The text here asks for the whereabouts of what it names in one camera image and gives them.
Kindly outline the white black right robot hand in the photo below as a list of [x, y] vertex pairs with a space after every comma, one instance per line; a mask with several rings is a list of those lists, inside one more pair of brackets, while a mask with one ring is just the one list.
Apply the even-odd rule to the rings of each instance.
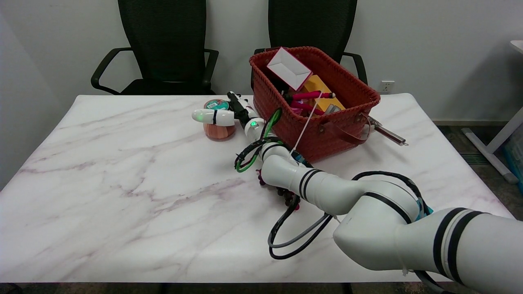
[[218, 108], [196, 109], [191, 114], [192, 119], [196, 122], [221, 127], [233, 126], [236, 121], [239, 121], [244, 128], [252, 119], [258, 117], [248, 100], [240, 94], [230, 91], [227, 93], [227, 97], [228, 100], [217, 104]]

